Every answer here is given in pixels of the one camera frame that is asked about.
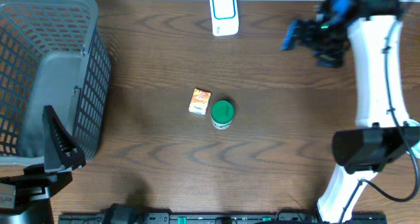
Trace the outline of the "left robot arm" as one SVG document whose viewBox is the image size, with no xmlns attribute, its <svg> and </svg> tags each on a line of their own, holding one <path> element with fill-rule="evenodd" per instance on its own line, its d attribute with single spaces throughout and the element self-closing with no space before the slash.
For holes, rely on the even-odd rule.
<svg viewBox="0 0 420 224">
<path fill-rule="evenodd" d="M 43 107 L 43 140 L 43 163 L 1 178 L 2 223 L 53 223 L 50 199 L 73 181 L 73 170 L 86 165 L 83 149 L 51 105 Z"/>
</svg>

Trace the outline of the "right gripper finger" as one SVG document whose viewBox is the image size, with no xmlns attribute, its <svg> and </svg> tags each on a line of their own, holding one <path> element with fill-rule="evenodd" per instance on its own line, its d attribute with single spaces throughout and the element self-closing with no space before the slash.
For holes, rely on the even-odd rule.
<svg viewBox="0 0 420 224">
<path fill-rule="evenodd" d="M 317 65 L 325 68 L 340 68 L 343 66 L 344 53 L 338 52 L 315 52 Z"/>
<path fill-rule="evenodd" d="M 301 37 L 303 21 L 296 19 L 293 20 L 286 32 L 283 43 L 280 47 L 281 51 L 290 51 L 295 48 L 295 41 Z"/>
</svg>

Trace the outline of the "green lid white jar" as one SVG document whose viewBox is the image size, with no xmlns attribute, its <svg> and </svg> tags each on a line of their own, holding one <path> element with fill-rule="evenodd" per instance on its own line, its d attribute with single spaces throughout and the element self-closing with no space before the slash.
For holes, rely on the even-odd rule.
<svg viewBox="0 0 420 224">
<path fill-rule="evenodd" d="M 227 129 L 234 119 L 234 107 L 228 101 L 217 101 L 211 110 L 211 123 L 216 129 Z"/>
</svg>

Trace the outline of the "small orange box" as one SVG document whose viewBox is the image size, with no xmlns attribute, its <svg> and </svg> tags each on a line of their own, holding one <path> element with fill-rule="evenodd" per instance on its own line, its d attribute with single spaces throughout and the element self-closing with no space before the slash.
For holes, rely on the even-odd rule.
<svg viewBox="0 0 420 224">
<path fill-rule="evenodd" d="M 211 92 L 194 89 L 188 111 L 194 114 L 206 115 Z"/>
</svg>

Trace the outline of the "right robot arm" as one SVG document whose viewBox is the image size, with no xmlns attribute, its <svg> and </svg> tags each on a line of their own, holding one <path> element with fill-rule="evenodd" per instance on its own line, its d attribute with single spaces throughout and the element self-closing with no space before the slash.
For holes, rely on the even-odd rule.
<svg viewBox="0 0 420 224">
<path fill-rule="evenodd" d="M 318 199 L 318 221 L 345 223 L 366 186 L 404 154 L 416 161 L 419 127 L 404 102 L 400 36 L 409 3 L 400 0 L 324 0 L 312 20 L 289 25 L 283 51 L 299 41 L 318 64 L 340 68 L 352 51 L 356 76 L 356 127 L 332 138 L 335 160 L 327 189 Z"/>
</svg>

